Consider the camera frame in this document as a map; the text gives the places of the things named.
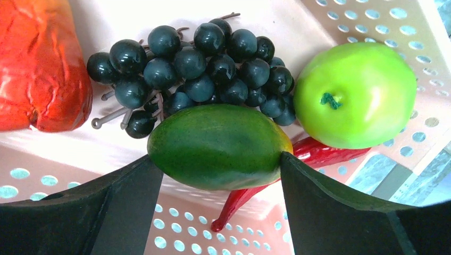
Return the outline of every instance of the grape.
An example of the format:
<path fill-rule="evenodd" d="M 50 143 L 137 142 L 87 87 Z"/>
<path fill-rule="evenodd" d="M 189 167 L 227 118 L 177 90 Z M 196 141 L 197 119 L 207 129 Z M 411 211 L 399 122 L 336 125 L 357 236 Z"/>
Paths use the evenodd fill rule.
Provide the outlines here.
<path fill-rule="evenodd" d="M 110 54 L 107 52 L 94 53 L 86 64 L 89 77 L 101 84 L 115 83 L 119 79 L 119 73 L 110 62 Z"/>
<path fill-rule="evenodd" d="M 266 36 L 257 37 L 257 52 L 255 57 L 269 62 L 274 57 L 275 47 L 272 41 Z"/>
<path fill-rule="evenodd" d="M 139 74 L 146 67 L 147 55 L 137 41 L 124 39 L 111 46 L 110 62 L 120 73 Z"/>
<path fill-rule="evenodd" d="M 154 28 L 147 42 L 151 51 L 158 57 L 172 57 L 180 48 L 180 38 L 177 30 L 168 25 Z"/>
<path fill-rule="evenodd" d="M 249 89 L 245 104 L 249 107 L 257 107 L 260 106 L 265 101 L 266 101 L 266 90 L 264 90 L 263 88 L 258 88 L 256 90 Z"/>
<path fill-rule="evenodd" d="M 207 61 L 199 49 L 186 46 L 176 53 L 174 66 L 180 77 L 192 80 L 205 71 Z"/>
<path fill-rule="evenodd" d="M 285 63 L 283 62 L 283 60 L 279 57 L 273 57 L 270 61 L 269 61 L 269 67 L 273 68 L 275 66 L 281 65 L 281 66 L 285 66 Z"/>
<path fill-rule="evenodd" d="M 122 78 L 114 89 L 119 104 L 129 109 L 143 106 L 148 94 L 149 86 L 140 76 Z"/>
<path fill-rule="evenodd" d="M 266 88 L 274 93 L 284 93 L 293 84 L 293 78 L 290 71 L 284 66 L 276 66 L 271 68 Z"/>
<path fill-rule="evenodd" d="M 232 27 L 227 21 L 223 19 L 213 19 L 209 21 L 209 23 L 216 24 L 218 27 L 221 28 L 222 32 L 224 33 L 225 41 L 227 41 L 230 38 L 230 35 L 232 34 Z"/>
<path fill-rule="evenodd" d="M 286 103 L 281 95 L 268 94 L 260 105 L 260 111 L 269 118 L 279 117 L 285 111 Z"/>
<path fill-rule="evenodd" d="M 142 139 L 151 134 L 156 120 L 151 113 L 145 110 L 135 110 L 131 114 L 126 133 L 132 138 Z"/>
<path fill-rule="evenodd" d="M 231 105 L 241 105 L 247 99 L 248 88 L 243 81 L 236 78 L 230 84 L 220 88 L 221 101 Z"/>
<path fill-rule="evenodd" d="M 214 83 L 207 74 L 193 79 L 186 80 L 185 93 L 195 102 L 204 102 L 212 98 L 214 93 Z"/>
<path fill-rule="evenodd" d="M 233 59 L 228 55 L 220 54 L 210 59 L 205 72 L 214 83 L 225 85 L 235 77 L 236 70 Z"/>
<path fill-rule="evenodd" d="M 227 41 L 227 54 L 235 62 L 251 58 L 257 52 L 257 38 L 247 29 L 238 29 Z"/>
<path fill-rule="evenodd" d="M 146 83 L 156 90 L 169 89 L 178 79 L 174 66 L 169 61 L 159 57 L 147 63 L 143 75 Z"/>
<path fill-rule="evenodd" d="M 282 114 L 272 120 L 279 126 L 289 126 L 296 121 L 295 110 L 294 108 L 286 105 Z"/>
<path fill-rule="evenodd" d="M 203 23 L 194 32 L 194 45 L 206 56 L 213 56 L 222 52 L 226 38 L 218 25 Z"/>
<path fill-rule="evenodd" d="M 219 90 L 216 89 L 213 93 L 213 96 L 209 100 L 202 102 L 201 104 L 202 105 L 213 105 L 213 104 L 220 104 L 220 103 L 222 103 L 221 97 L 219 94 Z"/>
<path fill-rule="evenodd" d="M 247 60 L 241 65 L 238 75 L 249 88 L 258 89 L 268 81 L 269 65 L 259 58 Z"/>
<path fill-rule="evenodd" d="M 172 94 L 168 100 L 163 102 L 165 117 L 169 117 L 178 111 L 193 106 L 195 106 L 194 101 L 183 92 L 176 92 Z"/>

